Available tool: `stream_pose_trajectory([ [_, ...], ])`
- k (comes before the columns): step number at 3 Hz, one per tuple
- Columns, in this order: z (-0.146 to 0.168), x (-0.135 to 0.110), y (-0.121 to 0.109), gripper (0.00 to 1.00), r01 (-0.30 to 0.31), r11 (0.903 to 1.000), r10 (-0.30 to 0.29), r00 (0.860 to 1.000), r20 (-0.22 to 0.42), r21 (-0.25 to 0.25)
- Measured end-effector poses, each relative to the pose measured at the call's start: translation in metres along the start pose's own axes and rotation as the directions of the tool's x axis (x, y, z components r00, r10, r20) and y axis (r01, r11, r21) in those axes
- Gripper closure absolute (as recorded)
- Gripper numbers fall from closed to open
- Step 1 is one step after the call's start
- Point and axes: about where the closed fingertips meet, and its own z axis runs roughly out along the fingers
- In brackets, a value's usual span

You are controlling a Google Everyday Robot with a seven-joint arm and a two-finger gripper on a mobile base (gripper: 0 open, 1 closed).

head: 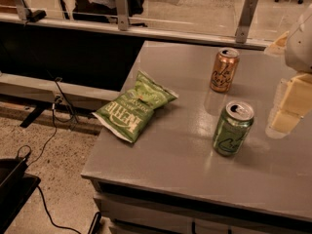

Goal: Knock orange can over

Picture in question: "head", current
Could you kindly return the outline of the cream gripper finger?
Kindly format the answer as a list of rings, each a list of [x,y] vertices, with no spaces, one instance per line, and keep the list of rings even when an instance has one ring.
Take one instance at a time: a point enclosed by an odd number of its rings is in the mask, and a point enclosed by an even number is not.
[[[297,73],[290,80],[282,79],[270,112],[270,128],[287,135],[311,110],[312,74]]]
[[[288,36],[288,31],[285,31],[274,41],[273,46],[278,49],[284,49],[286,47]]]

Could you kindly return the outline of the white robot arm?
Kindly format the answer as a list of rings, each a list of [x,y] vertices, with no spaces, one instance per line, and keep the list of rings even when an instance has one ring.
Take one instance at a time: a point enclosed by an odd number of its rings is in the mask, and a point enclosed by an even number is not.
[[[282,138],[312,110],[312,5],[270,48],[284,54],[286,66],[296,71],[280,81],[266,127],[270,137]]]

